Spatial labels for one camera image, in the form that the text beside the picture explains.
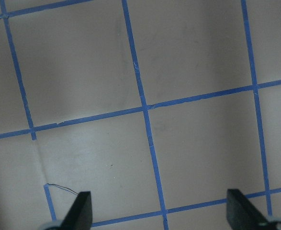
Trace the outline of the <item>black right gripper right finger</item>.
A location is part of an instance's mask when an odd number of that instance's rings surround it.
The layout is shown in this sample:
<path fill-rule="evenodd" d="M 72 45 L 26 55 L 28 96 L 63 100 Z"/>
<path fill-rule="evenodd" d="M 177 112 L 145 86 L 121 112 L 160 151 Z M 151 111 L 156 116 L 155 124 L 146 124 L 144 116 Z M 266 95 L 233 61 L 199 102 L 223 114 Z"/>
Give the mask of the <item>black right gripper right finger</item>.
<path fill-rule="evenodd" d="M 232 230 L 272 229 L 270 222 L 239 189 L 228 189 L 226 199 L 226 219 Z"/>

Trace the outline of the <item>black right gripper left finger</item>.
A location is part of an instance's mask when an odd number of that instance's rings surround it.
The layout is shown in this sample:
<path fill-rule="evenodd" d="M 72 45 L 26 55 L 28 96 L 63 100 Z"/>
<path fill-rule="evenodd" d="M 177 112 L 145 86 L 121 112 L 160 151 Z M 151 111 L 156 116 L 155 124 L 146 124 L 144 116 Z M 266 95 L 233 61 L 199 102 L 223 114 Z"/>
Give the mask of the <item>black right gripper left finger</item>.
<path fill-rule="evenodd" d="M 80 192 L 62 221 L 60 230 L 90 230 L 93 222 L 91 192 Z"/>

